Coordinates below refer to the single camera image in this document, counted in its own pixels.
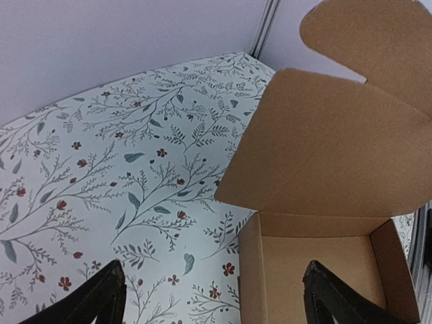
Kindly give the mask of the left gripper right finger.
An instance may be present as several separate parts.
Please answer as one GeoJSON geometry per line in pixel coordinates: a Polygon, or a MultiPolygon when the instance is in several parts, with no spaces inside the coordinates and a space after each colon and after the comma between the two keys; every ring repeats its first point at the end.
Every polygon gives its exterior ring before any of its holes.
{"type": "Polygon", "coordinates": [[[403,323],[384,308],[353,290],[319,261],[311,261],[304,273],[306,322],[380,324],[403,323]]]}

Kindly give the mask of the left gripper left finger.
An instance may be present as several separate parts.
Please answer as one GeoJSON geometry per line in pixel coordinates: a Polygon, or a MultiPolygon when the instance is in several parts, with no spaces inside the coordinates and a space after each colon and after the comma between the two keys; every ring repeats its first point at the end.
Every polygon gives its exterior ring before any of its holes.
{"type": "Polygon", "coordinates": [[[69,296],[23,320],[23,324],[122,324],[126,290],[122,264],[112,260],[69,296]]]}

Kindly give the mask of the brown cardboard box sheet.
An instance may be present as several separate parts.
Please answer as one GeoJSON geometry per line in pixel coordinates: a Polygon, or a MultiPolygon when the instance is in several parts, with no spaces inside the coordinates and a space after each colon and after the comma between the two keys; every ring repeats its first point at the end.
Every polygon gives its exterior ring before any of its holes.
{"type": "Polygon", "coordinates": [[[252,209],[238,235],[243,323],[307,323],[317,260],[420,321],[393,218],[431,200],[431,12],[420,1],[322,1],[302,42],[363,82],[295,68],[267,85],[215,198],[252,209]]]}

